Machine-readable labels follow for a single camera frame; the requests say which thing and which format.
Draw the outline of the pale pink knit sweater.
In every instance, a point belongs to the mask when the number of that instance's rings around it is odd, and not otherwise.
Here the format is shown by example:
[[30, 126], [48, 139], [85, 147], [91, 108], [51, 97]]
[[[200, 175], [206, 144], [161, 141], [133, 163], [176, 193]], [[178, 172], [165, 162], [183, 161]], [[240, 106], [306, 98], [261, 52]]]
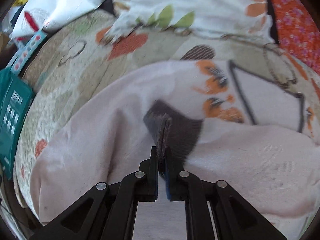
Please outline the pale pink knit sweater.
[[287, 239], [319, 209], [319, 123], [303, 94], [234, 61], [163, 61], [125, 75], [81, 107], [31, 172], [48, 224], [100, 181], [121, 181], [168, 145], [199, 178], [227, 181]]

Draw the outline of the teal printed bag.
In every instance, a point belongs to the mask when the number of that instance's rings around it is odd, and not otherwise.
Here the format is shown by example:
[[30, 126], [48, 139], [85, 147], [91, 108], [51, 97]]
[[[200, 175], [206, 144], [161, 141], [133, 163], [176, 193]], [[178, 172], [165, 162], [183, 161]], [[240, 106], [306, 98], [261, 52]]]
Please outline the teal printed bag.
[[1, 166], [8, 180], [13, 176], [18, 140], [34, 98], [28, 84], [10, 69], [1, 70]]

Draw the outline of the heart patterned quilted bedspread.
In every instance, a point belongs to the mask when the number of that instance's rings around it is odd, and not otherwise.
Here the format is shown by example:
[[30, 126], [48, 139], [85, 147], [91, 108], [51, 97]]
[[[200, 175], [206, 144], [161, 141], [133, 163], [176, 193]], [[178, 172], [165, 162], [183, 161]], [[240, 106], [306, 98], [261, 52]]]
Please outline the heart patterned quilted bedspread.
[[37, 219], [30, 179], [40, 153], [89, 100], [145, 66], [163, 61], [232, 60], [287, 92], [303, 94], [319, 123], [319, 75], [274, 44], [233, 35], [210, 40], [142, 28], [116, 44], [105, 45], [103, 35], [113, 23], [107, 13], [96, 11], [67, 25], [43, 46], [24, 74], [36, 97], [18, 142], [14, 183], [20, 205], [31, 209]]

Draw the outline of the dotted blue paper strip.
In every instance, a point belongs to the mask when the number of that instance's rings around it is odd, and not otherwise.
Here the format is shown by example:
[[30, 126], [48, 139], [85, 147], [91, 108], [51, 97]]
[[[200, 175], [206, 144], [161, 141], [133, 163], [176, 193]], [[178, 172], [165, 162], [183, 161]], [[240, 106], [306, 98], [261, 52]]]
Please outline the dotted blue paper strip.
[[6, 68], [9, 68], [15, 75], [19, 75], [26, 63], [31, 59], [34, 52], [41, 47], [47, 37], [47, 33], [39, 30], [26, 44], [19, 41], [18, 50], [9, 61]]

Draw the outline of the red floral bed sheet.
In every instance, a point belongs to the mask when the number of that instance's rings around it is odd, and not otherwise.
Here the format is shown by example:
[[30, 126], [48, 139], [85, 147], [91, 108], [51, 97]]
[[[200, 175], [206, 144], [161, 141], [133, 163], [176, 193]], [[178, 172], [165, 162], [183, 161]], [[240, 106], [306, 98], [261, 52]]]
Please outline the red floral bed sheet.
[[319, 30], [300, 0], [271, 0], [282, 49], [319, 73]]

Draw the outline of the white floral pillow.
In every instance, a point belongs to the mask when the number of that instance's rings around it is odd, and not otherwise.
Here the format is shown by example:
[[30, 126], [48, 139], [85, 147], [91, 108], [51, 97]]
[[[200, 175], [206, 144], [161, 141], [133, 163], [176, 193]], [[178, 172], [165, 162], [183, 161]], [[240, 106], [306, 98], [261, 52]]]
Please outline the white floral pillow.
[[208, 38], [225, 35], [274, 42], [267, 0], [112, 0], [116, 21], [105, 34], [116, 42], [138, 26]]

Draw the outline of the white plastic package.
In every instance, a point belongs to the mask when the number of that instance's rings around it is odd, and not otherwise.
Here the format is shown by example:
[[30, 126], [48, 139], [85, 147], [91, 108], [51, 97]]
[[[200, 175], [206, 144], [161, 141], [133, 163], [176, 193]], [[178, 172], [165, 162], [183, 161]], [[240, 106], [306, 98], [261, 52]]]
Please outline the white plastic package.
[[97, 9], [105, 0], [29, 0], [19, 14], [12, 38], [39, 30], [55, 32], [73, 20]]

